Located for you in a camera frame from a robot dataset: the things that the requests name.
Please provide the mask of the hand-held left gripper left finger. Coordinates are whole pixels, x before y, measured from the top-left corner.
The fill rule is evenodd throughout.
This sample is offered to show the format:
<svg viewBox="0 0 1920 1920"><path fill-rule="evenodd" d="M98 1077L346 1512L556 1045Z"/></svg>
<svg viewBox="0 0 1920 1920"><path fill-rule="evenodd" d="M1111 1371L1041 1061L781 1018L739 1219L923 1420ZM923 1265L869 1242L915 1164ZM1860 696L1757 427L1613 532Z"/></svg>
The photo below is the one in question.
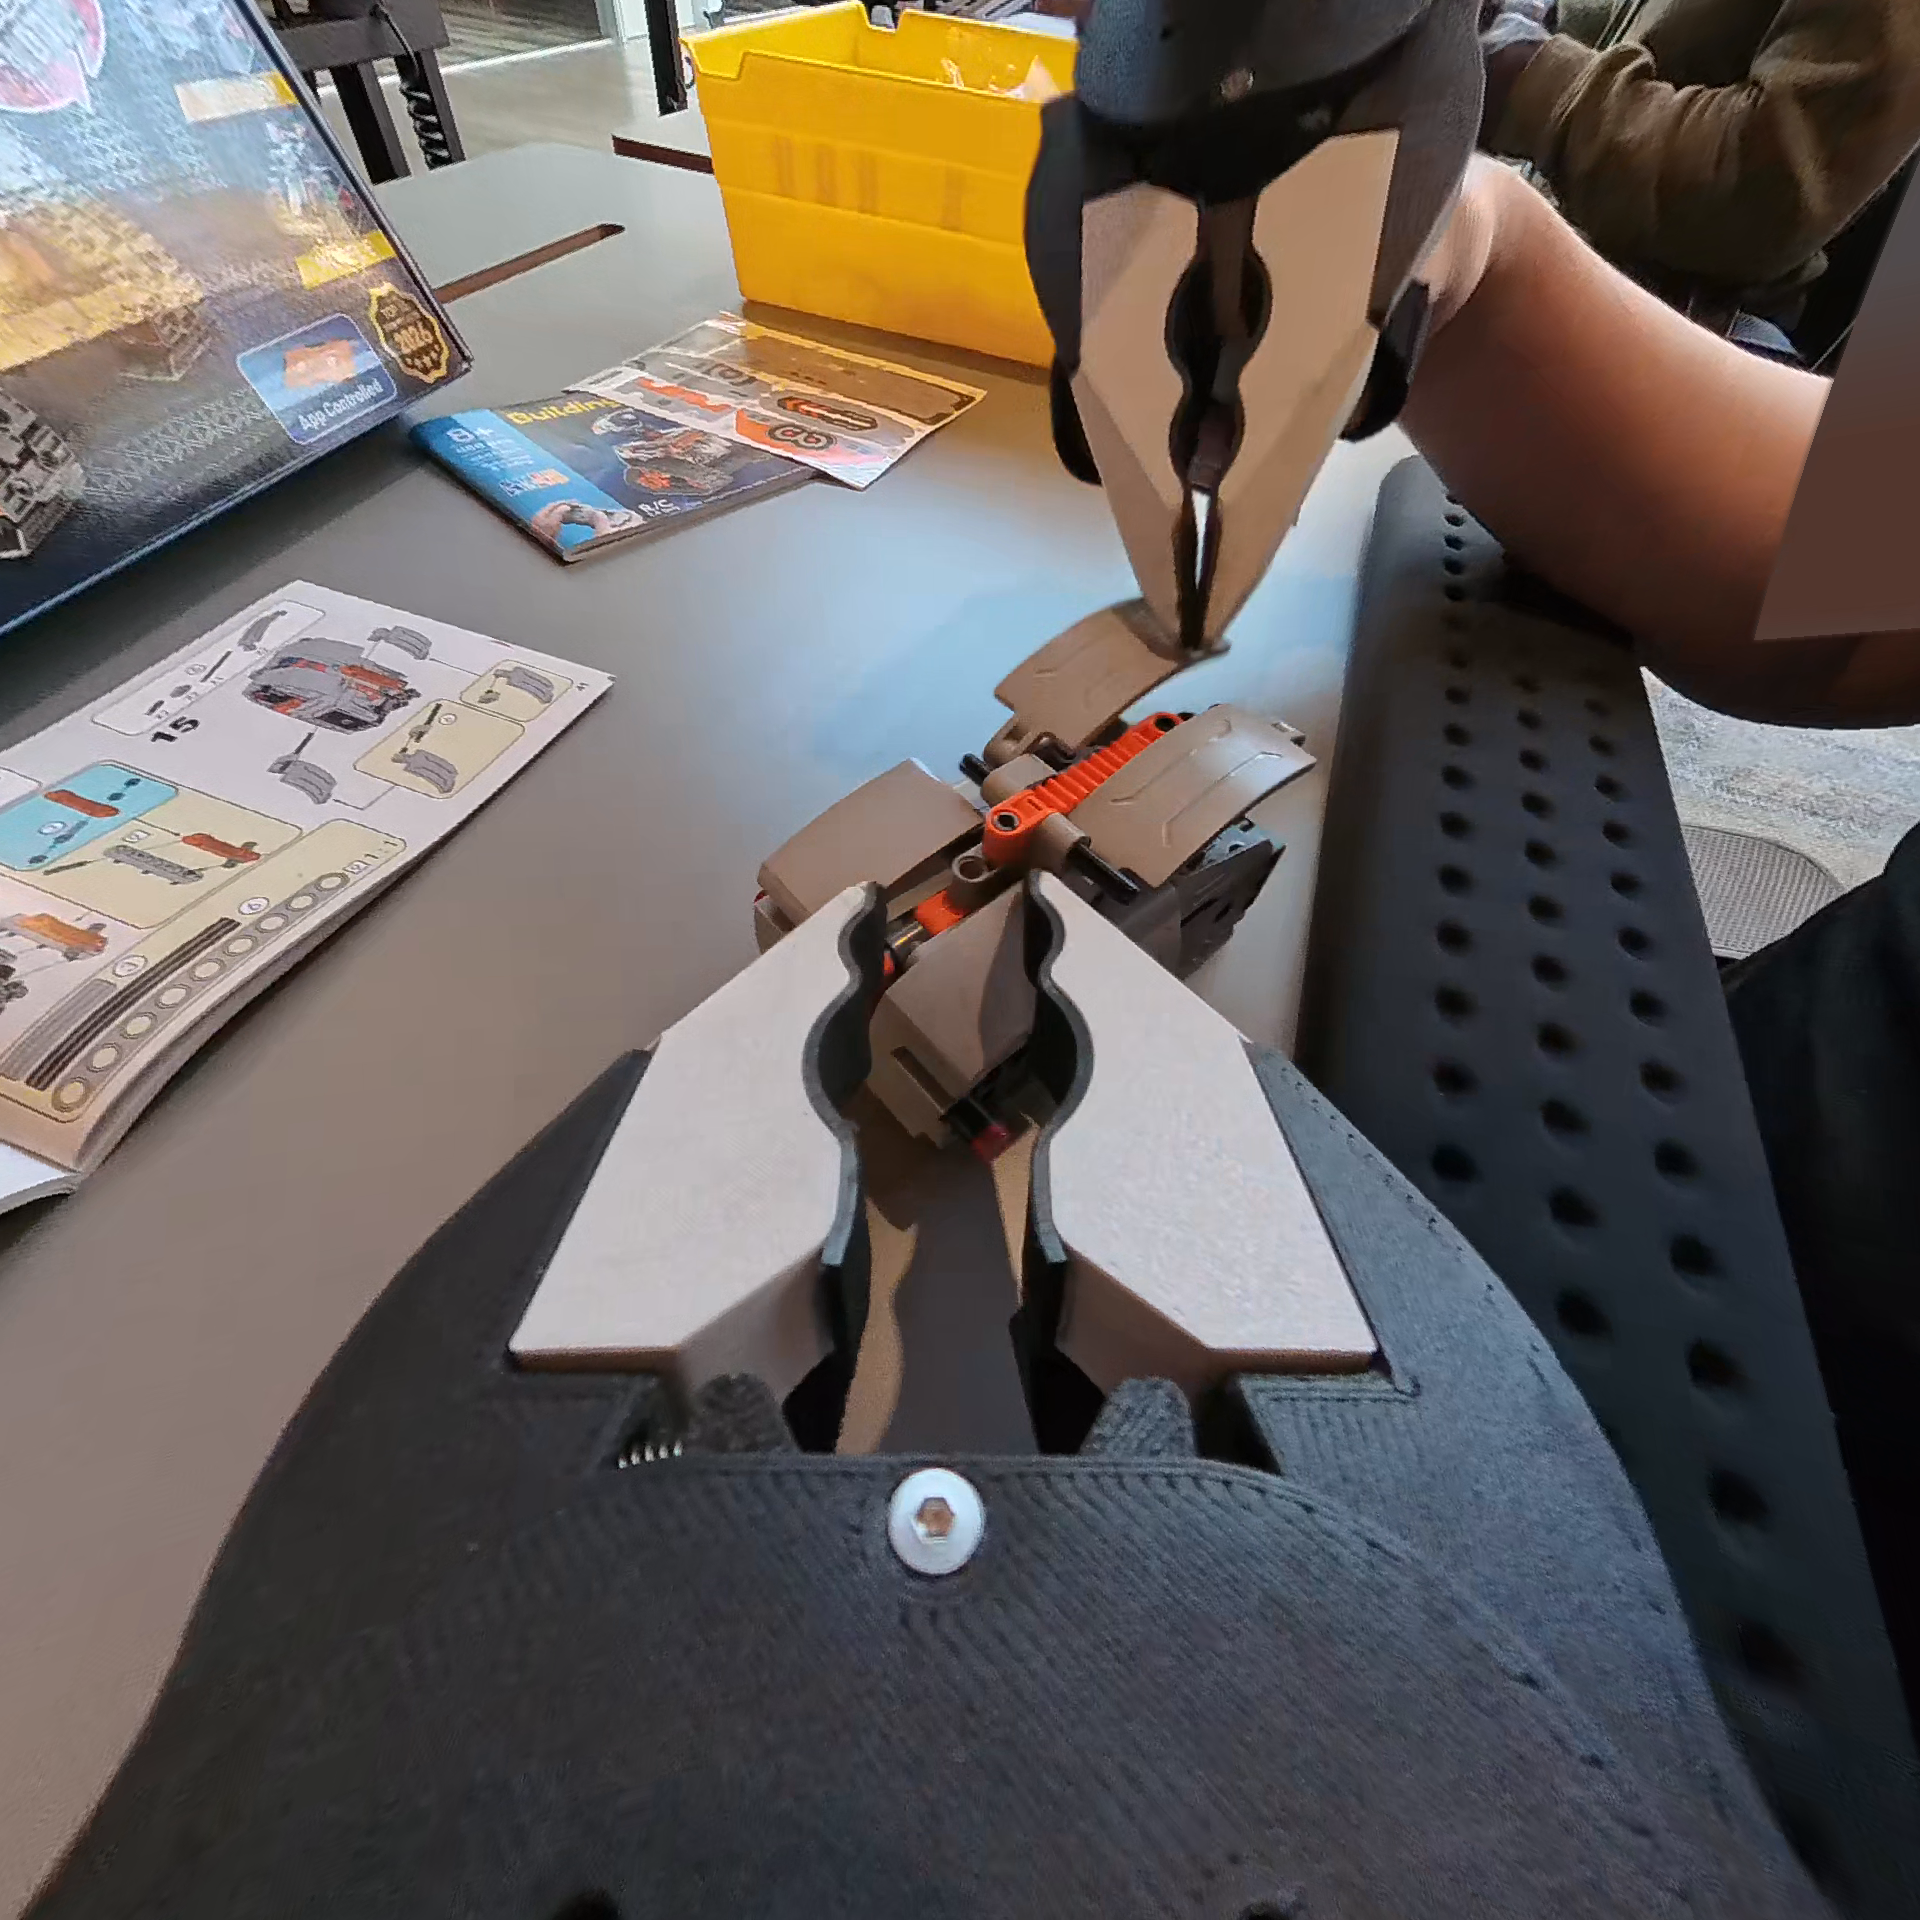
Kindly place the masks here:
<svg viewBox="0 0 1920 1920"><path fill-rule="evenodd" d="M880 886L856 883L664 1030L513 1332L520 1365L688 1401L753 1377L803 1450L836 1450L872 1304L844 1109L873 1067L882 933Z"/></svg>

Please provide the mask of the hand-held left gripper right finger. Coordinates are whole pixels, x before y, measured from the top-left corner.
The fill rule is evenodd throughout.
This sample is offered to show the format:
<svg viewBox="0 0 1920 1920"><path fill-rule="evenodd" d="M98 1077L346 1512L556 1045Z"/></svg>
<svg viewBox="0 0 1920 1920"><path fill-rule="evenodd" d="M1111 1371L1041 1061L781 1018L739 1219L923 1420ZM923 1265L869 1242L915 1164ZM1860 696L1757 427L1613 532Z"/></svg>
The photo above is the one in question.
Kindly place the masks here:
<svg viewBox="0 0 1920 1920"><path fill-rule="evenodd" d="M1060 881L1025 886L1031 1156L1019 1341L1041 1420L1138 1379L1347 1377L1376 1330L1257 1051Z"/></svg>

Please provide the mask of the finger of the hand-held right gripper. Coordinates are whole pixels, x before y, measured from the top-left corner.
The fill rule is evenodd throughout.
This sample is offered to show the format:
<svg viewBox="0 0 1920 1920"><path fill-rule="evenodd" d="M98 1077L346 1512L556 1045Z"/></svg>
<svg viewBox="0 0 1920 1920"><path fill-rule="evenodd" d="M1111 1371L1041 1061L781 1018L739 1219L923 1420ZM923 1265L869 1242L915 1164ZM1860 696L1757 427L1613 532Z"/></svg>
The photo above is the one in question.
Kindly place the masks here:
<svg viewBox="0 0 1920 1920"><path fill-rule="evenodd" d="M1136 586L1181 650L1212 650L1192 461L1209 405L1215 286L1201 208L1152 182L1090 198L1072 401Z"/></svg>
<svg viewBox="0 0 1920 1920"><path fill-rule="evenodd" d="M1360 396L1397 130L1336 136L1257 198L1253 249L1268 308L1239 373L1241 433L1217 490L1207 640L1267 577Z"/></svg>

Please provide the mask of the grey curved toy brick panel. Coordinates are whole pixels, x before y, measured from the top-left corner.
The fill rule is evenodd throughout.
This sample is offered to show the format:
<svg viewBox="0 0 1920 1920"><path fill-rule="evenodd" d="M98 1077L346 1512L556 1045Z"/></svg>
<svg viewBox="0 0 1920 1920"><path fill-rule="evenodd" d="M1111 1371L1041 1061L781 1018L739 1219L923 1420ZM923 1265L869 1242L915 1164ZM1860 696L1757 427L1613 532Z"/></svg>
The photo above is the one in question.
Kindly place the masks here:
<svg viewBox="0 0 1920 1920"><path fill-rule="evenodd" d="M980 758L1000 769L1048 745L1080 754L1148 692L1227 651L1223 638L1181 648L1144 596L1090 612L997 684L995 700L1011 715Z"/></svg>

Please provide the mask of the grey orange toy brick vehicle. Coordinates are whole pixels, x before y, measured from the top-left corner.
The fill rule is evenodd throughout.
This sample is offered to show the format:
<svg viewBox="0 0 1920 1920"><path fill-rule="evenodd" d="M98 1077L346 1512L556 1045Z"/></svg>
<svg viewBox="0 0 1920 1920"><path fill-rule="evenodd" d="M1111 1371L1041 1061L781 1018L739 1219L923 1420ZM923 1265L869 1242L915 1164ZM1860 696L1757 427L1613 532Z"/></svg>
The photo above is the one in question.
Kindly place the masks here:
<svg viewBox="0 0 1920 1920"><path fill-rule="evenodd" d="M1019 1128L1036 1022L1029 875L1189 977L1280 862L1257 805L1315 769L1298 729L1233 704L1115 715L1080 745L1012 722L992 749L959 782L917 758L865 782L765 857L754 899L768 948L851 884L880 892L869 1091L908 1133L985 1162Z"/></svg>

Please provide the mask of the person's right forearm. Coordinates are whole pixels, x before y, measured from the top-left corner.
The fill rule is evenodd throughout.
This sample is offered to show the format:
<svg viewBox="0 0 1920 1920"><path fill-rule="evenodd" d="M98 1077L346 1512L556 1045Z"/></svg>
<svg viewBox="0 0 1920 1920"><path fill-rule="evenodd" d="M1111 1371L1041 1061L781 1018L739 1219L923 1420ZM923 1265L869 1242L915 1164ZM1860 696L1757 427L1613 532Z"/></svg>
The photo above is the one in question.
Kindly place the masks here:
<svg viewBox="0 0 1920 1920"><path fill-rule="evenodd" d="M1916 725L1913 634L1757 635L1827 379L1684 320L1480 153L1423 278L1432 328L1400 422L1514 563L1693 704Z"/></svg>

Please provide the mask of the grey desk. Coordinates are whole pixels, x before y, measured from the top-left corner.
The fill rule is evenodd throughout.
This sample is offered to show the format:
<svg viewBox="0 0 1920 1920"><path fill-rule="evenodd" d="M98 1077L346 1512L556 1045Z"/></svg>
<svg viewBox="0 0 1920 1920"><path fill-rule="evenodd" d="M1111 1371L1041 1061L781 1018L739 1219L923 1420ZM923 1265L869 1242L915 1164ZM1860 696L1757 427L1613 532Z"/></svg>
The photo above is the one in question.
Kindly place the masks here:
<svg viewBox="0 0 1920 1920"><path fill-rule="evenodd" d="M5 1219L5 1915L147 1722L224 1536L377 1292L627 1049L751 964L761 860L945 772L997 682L1131 590L1045 379L865 340L984 403L856 493L571 568L385 427L5 640L5 741L309 581L612 691L199 1049L80 1192Z"/></svg>

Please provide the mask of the grey printed sticker sheet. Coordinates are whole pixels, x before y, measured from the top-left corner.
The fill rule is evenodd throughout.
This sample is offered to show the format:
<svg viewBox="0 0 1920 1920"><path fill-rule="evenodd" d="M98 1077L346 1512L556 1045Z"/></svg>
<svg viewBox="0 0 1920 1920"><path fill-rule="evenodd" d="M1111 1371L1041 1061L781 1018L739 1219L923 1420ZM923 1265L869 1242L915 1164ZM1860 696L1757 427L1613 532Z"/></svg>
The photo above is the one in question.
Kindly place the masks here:
<svg viewBox="0 0 1920 1920"><path fill-rule="evenodd" d="M921 426L946 427L979 406L985 392L945 376L927 376L865 353L832 348L810 336L745 320L733 312L687 328L675 339L623 364L653 355L688 356L695 364L745 369L793 387L810 387L865 401Z"/></svg>

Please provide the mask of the yellow plastic bin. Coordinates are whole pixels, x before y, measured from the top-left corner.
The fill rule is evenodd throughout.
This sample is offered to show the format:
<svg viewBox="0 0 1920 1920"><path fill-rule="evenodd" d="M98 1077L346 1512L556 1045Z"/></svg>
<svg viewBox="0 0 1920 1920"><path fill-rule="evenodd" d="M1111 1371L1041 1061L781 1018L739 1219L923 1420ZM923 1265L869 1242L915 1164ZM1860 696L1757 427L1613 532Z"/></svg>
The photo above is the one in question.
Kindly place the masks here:
<svg viewBox="0 0 1920 1920"><path fill-rule="evenodd" d="M799 6L687 36L744 298L1045 369L1025 258L1041 109L1076 43L1029 20Z"/></svg>

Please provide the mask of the blue closed booklet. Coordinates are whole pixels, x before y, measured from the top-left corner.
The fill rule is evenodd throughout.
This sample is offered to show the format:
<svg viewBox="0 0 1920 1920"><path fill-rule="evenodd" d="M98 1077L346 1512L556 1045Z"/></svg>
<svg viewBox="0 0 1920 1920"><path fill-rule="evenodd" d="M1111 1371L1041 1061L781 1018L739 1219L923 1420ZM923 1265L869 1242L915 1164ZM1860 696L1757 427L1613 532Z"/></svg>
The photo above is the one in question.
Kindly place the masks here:
<svg viewBox="0 0 1920 1920"><path fill-rule="evenodd" d="M561 563L659 538L812 480L812 468L588 394L425 418L420 452Z"/></svg>

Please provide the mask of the open instruction booklet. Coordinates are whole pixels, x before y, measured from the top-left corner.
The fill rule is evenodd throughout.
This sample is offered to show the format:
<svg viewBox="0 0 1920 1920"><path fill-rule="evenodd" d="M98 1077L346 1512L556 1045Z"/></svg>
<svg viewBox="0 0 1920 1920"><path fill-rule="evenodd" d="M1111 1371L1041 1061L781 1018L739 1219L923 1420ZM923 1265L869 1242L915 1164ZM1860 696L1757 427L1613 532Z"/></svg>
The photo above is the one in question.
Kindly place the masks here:
<svg viewBox="0 0 1920 1920"><path fill-rule="evenodd" d="M213 1035L612 684L288 582L8 748L3 1212L73 1193Z"/></svg>

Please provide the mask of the grey mesh office chair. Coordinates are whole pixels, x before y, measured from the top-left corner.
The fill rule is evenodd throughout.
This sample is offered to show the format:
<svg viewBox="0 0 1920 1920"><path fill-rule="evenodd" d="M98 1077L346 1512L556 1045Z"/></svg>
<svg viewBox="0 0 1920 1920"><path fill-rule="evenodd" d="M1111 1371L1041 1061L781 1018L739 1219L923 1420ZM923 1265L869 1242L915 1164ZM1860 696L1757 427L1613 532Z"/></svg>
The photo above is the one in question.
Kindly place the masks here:
<svg viewBox="0 0 1920 1920"><path fill-rule="evenodd" d="M1780 941L1847 886L1809 852L1753 833L1682 824L1688 862L1720 964Z"/></svg>

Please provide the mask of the person's dark clothing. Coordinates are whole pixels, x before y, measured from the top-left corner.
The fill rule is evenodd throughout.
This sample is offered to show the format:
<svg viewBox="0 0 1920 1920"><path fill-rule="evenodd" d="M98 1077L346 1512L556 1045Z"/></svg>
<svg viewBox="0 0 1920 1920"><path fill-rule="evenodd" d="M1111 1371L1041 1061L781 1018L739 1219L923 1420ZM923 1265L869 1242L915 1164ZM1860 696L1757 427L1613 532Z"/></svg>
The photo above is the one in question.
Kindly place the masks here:
<svg viewBox="0 0 1920 1920"><path fill-rule="evenodd" d="M1722 980L1917 1714L1917 830Z"/></svg>

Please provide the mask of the wooden top table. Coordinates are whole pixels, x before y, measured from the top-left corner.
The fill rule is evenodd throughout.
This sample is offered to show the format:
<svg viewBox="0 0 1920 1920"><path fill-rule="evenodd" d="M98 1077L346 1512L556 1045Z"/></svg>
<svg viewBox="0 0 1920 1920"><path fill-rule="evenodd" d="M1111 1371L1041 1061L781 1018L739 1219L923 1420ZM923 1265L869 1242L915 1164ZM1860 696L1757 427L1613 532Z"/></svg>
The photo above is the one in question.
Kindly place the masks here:
<svg viewBox="0 0 1920 1920"><path fill-rule="evenodd" d="M380 85L392 64L425 170L466 157L453 118L439 50L449 25L437 3L267 3L287 56L306 80L332 80L368 178L375 185L412 174L401 130Z"/></svg>

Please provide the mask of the dark blue toy set box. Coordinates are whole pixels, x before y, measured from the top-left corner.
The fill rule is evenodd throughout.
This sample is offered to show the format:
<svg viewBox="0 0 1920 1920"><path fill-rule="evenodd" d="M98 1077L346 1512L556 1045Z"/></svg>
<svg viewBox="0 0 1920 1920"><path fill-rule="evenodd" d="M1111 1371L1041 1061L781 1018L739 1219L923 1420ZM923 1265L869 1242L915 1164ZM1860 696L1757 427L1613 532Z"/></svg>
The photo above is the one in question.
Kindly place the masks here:
<svg viewBox="0 0 1920 1920"><path fill-rule="evenodd" d="M471 369L257 5L3 5L3 629Z"/></svg>

